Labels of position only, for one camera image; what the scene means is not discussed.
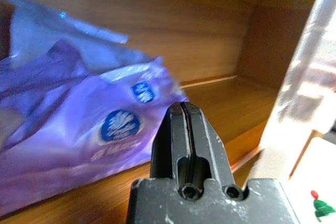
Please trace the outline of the wooden cabinet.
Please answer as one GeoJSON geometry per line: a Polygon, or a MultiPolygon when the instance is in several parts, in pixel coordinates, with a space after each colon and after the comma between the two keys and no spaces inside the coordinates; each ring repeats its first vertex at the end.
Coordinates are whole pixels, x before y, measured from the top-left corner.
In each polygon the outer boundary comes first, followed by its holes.
{"type": "MultiPolygon", "coordinates": [[[[0,0],[0,10],[4,10],[0,0]]],[[[34,0],[161,56],[227,147],[260,137],[313,0],[34,0]]]]}

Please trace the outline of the purple plastic tissue pack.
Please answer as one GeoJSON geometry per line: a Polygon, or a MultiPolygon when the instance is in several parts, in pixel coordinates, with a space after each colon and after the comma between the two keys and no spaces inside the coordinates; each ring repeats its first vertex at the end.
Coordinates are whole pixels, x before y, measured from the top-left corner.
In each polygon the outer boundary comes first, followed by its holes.
{"type": "Polygon", "coordinates": [[[0,61],[0,216],[150,160],[168,107],[187,100],[161,58],[30,0],[0,61]]]}

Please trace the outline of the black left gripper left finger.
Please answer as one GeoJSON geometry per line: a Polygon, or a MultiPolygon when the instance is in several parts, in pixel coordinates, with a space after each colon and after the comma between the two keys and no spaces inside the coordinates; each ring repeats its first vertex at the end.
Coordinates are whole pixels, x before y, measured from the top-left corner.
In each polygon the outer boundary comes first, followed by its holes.
{"type": "Polygon", "coordinates": [[[175,102],[166,111],[152,144],[150,178],[169,178],[177,185],[193,183],[193,105],[175,102]]]}

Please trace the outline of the ribbed glass sliding door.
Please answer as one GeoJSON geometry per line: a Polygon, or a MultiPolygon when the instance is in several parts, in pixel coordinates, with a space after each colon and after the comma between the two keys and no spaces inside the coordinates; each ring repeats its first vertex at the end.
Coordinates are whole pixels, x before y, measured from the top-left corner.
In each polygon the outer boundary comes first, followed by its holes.
{"type": "Polygon", "coordinates": [[[251,177],[288,179],[336,121],[336,0],[315,0],[260,140],[251,177]]]}

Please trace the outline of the white plush toy red-green hat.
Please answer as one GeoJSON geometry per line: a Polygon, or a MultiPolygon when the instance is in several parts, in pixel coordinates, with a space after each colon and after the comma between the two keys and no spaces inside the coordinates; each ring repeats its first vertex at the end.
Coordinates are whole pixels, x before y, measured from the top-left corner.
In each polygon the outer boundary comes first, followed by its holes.
{"type": "Polygon", "coordinates": [[[336,224],[336,193],[316,187],[310,195],[314,224],[336,224]]]}

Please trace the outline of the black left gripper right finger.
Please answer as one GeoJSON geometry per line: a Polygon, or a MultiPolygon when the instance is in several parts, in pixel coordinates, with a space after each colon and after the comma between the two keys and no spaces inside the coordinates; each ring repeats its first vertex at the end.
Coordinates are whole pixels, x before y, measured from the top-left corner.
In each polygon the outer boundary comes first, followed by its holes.
{"type": "Polygon", "coordinates": [[[189,102],[183,103],[183,110],[191,126],[196,156],[208,161],[212,178],[221,186],[234,184],[224,143],[203,111],[189,102]]]}

